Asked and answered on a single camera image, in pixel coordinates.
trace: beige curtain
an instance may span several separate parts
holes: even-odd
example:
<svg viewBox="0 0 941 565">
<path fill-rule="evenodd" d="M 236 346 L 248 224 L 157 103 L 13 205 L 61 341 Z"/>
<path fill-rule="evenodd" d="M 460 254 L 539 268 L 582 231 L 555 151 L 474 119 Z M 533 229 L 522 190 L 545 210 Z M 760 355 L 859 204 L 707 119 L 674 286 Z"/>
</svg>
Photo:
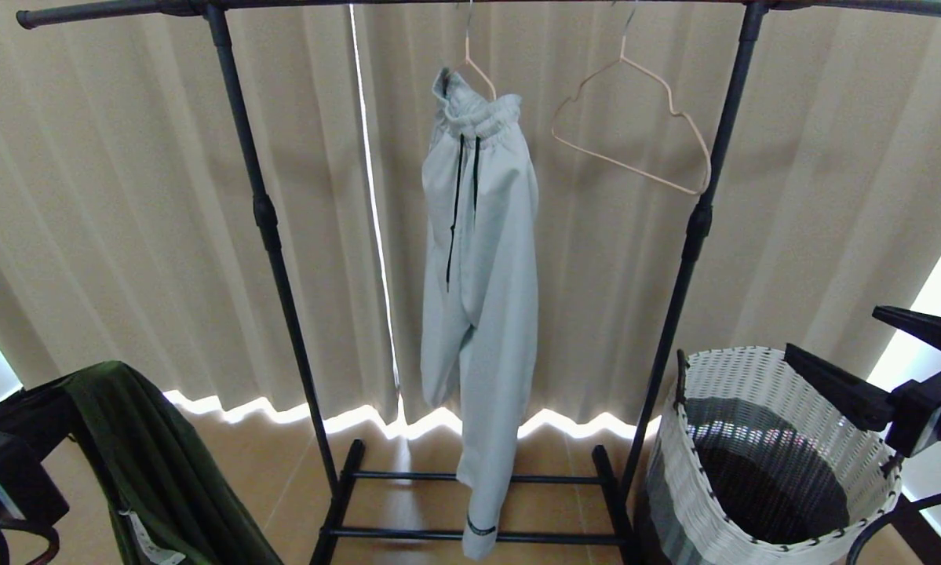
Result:
<svg viewBox="0 0 941 565">
<path fill-rule="evenodd" d="M 27 385 L 106 358 L 161 389 L 304 402 L 208 26 L 21 29 L 0 1 L 0 347 Z M 229 15 L 324 413 L 391 419 L 347 7 Z"/>
<path fill-rule="evenodd" d="M 575 153 L 556 106 L 613 60 L 631 5 L 474 6 L 472 53 L 521 125 L 541 187 L 541 282 L 531 410 L 634 421 L 695 199 Z M 439 67 L 462 60 L 466 6 L 362 6 L 359 52 L 399 382 L 426 414 L 418 369 L 425 209 L 421 161 Z M 739 5 L 641 4 L 628 54 L 661 72 L 713 139 Z M 559 129 L 584 146 L 696 185 L 699 150 L 635 72 L 589 85 Z M 941 251 L 941 21 L 810 8 L 774 12 L 750 72 L 676 346 L 801 344 L 859 374 Z"/>
</svg>

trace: black drawstring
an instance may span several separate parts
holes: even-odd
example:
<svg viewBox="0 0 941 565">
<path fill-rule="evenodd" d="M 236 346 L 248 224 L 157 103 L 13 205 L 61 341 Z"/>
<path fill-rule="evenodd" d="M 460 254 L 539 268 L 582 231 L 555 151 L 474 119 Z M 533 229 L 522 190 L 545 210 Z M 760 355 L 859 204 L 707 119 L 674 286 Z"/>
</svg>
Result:
<svg viewBox="0 0 941 565">
<path fill-rule="evenodd" d="M 477 162 L 480 160 L 480 137 L 473 153 L 473 211 L 477 216 Z M 460 209 L 460 185 L 463 184 L 463 133 L 460 133 L 460 151 L 456 157 L 456 198 L 453 200 L 453 225 L 449 226 L 449 258 L 446 260 L 446 292 L 449 292 L 449 272 L 453 267 L 453 244 L 456 243 L 456 217 Z"/>
</svg>

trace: tile floor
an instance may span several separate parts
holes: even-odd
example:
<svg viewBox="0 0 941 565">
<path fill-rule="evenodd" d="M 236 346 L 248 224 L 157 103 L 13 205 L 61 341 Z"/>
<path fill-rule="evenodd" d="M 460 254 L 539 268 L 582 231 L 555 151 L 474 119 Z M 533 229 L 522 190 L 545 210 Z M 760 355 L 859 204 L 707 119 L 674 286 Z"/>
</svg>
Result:
<svg viewBox="0 0 941 565">
<path fill-rule="evenodd" d="M 316 532 L 329 503 L 323 468 L 307 421 L 277 425 L 260 412 L 230 425 L 219 414 L 187 414 L 208 444 L 226 479 L 254 519 L 264 528 L 286 565 L 309 562 Z M 363 423 L 330 437 L 338 466 L 355 437 L 366 440 L 364 468 L 395 471 L 452 472 L 460 439 L 438 428 L 419 439 L 387 440 L 372 423 Z M 520 441 L 517 472 L 588 475 L 593 472 L 592 447 L 603 443 L 618 470 L 627 455 L 627 440 L 610 432 L 571 439 L 553 427 L 542 427 Z M 54 563 L 119 563 L 103 494 L 79 448 L 66 441 L 46 459 L 46 467 L 71 512 L 58 529 L 62 550 Z M 388 483 L 360 480 L 345 522 L 355 526 L 462 529 L 468 491 L 459 483 Z M 516 485 L 502 515 L 509 530 L 610 532 L 599 487 Z M 26 535 L 9 534 L 14 563 L 24 563 L 40 548 Z M 866 565 L 918 565 L 920 561 L 894 530 L 879 533 L 866 549 Z M 334 563 L 362 565 L 427 565 L 472 563 L 455 542 L 383 542 L 344 540 Z M 498 544 L 487 565 L 557 563 L 559 565 L 620 563 L 616 549 L 577 546 Z"/>
</svg>

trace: elastic waistband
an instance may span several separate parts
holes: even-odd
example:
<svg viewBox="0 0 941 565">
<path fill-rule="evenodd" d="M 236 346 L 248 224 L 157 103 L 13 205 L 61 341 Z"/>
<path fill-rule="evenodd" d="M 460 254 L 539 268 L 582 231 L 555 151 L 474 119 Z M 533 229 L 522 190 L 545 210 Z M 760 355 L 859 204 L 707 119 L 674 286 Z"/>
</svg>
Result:
<svg viewBox="0 0 941 565">
<path fill-rule="evenodd" d="M 453 137 L 463 135 L 470 140 L 480 138 L 481 142 L 486 142 L 520 119 L 523 97 L 505 94 L 495 101 L 488 101 L 474 92 L 458 72 L 450 75 L 448 68 L 439 71 L 432 93 L 438 100 L 436 121 Z"/>
</svg>

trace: basket handle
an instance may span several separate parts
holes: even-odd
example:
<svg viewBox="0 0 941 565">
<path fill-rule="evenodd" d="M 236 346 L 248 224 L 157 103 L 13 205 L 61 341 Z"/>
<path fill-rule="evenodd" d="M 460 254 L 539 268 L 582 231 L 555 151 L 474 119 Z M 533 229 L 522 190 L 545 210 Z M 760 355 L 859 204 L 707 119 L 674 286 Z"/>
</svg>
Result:
<svg viewBox="0 0 941 565">
<path fill-rule="evenodd" d="M 676 365 L 679 367 L 679 376 L 676 377 L 676 401 L 672 409 L 676 410 L 680 404 L 686 404 L 686 369 L 690 368 L 690 360 L 682 349 L 676 350 Z"/>
</svg>

